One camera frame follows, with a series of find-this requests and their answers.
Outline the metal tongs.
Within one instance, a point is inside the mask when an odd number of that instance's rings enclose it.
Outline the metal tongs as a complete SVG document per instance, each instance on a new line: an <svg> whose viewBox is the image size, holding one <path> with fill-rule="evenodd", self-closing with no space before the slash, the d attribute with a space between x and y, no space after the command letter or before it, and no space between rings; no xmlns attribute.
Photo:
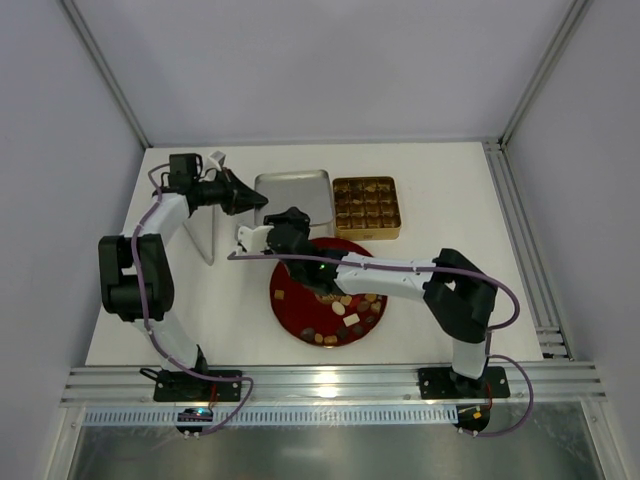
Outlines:
<svg viewBox="0 0 640 480"><path fill-rule="evenodd" d="M197 209L185 222L184 227L193 244L208 266L215 256L215 210L212 206Z"/></svg>

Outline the silver tin lid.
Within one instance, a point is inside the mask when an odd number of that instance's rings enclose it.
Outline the silver tin lid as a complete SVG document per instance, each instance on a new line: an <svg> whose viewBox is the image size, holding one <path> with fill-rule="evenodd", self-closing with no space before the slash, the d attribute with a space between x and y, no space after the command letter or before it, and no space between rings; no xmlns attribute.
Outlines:
<svg viewBox="0 0 640 480"><path fill-rule="evenodd" d="M254 189L268 199L266 206L255 211L256 225L267 215L296 207L309 216L312 238L333 235L335 214L326 170L263 173L256 177Z"/></svg>

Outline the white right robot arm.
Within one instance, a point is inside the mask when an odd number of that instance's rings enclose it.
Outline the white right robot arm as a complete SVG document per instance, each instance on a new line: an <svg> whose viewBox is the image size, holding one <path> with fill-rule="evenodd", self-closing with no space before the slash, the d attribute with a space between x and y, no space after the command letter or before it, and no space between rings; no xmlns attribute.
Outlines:
<svg viewBox="0 0 640 480"><path fill-rule="evenodd" d="M370 258L310 239L310 220L292 207L265 217L266 250L290 278L316 294L379 294L422 302L452 340L450 378L462 394L486 386L489 320L497 285L461 253L443 249L432 261Z"/></svg>

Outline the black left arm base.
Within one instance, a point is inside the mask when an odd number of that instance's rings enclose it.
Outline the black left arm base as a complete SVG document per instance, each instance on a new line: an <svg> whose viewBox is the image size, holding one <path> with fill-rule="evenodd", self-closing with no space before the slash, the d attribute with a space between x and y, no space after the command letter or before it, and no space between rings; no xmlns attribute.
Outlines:
<svg viewBox="0 0 640 480"><path fill-rule="evenodd" d="M155 402L239 402L241 398L240 370L210 370L207 373L208 376L230 379L230 382L205 381L183 371L147 367L140 368L139 373L155 383Z"/></svg>

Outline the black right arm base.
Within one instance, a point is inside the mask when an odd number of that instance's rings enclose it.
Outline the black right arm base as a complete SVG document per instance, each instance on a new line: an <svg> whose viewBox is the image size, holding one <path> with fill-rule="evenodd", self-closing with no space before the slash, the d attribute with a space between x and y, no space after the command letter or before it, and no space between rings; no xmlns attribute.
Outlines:
<svg viewBox="0 0 640 480"><path fill-rule="evenodd" d="M459 375L451 367L424 367L417 370L423 400L505 399L510 387L503 367L487 366L479 379Z"/></svg>

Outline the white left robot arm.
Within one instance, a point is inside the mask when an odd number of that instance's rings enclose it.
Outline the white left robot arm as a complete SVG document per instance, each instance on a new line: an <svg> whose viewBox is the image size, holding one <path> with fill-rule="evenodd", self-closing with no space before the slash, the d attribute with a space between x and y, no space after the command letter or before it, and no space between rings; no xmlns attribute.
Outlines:
<svg viewBox="0 0 640 480"><path fill-rule="evenodd" d="M200 208L218 206L228 216L264 207L268 199L224 166L225 155L171 154L153 167L149 209L135 226L98 243L102 305L106 312L136 327L161 359L156 383L184 375L196 385L252 384L212 375L201 347L182 328L173 311L175 284L166 246Z"/></svg>

